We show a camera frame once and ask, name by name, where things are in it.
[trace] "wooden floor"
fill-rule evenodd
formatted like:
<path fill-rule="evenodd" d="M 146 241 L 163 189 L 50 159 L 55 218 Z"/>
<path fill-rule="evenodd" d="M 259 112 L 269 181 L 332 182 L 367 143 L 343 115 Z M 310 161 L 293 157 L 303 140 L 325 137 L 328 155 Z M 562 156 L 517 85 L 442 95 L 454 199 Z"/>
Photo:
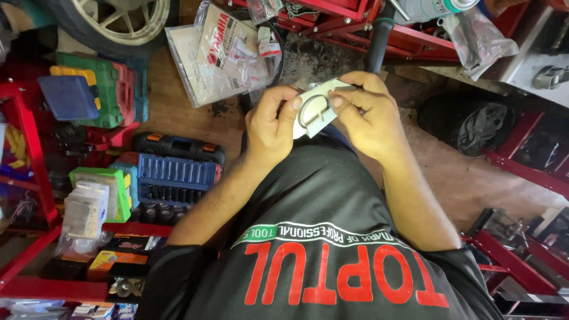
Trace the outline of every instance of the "wooden floor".
<path fill-rule="evenodd" d="M 220 144 L 226 148 L 227 164 L 235 161 L 245 129 L 235 100 L 214 110 L 211 106 L 194 109 L 167 48 L 159 50 L 150 61 L 149 86 L 150 116 L 139 130 Z M 395 95 L 398 88 L 391 90 Z M 509 210 L 513 218 L 530 218 L 548 207 L 568 205 L 564 197 L 503 172 L 484 158 L 462 156 L 418 128 L 412 109 L 401 109 L 401 112 L 411 148 L 457 229 L 468 229 L 484 207 L 501 207 Z M 381 183 L 380 165 L 365 157 L 362 161 Z"/>

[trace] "cardboard box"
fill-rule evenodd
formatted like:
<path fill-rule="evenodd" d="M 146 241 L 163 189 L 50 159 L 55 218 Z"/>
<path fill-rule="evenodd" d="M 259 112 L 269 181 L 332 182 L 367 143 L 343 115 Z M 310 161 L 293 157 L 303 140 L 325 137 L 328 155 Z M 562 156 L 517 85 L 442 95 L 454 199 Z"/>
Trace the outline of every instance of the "cardboard box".
<path fill-rule="evenodd" d="M 106 281 L 107 273 L 115 262 L 145 264 L 146 260 L 148 260 L 147 256 L 103 250 L 99 252 L 87 270 L 87 280 L 97 282 Z"/>

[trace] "tire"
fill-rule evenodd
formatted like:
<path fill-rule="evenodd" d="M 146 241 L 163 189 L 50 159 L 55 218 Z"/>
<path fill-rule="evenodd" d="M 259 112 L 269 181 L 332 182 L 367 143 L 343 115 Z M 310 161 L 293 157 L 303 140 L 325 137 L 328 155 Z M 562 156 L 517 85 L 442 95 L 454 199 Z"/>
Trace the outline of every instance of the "tire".
<path fill-rule="evenodd" d="M 51 13 L 57 24 L 71 37 L 87 47 L 104 55 L 115 58 L 134 59 L 147 58 L 166 43 L 166 35 L 162 30 L 154 39 L 139 46 L 117 43 L 94 29 L 69 0 L 37 0 L 37 4 Z M 172 26 L 178 20 L 179 0 L 171 0 L 166 25 Z"/>

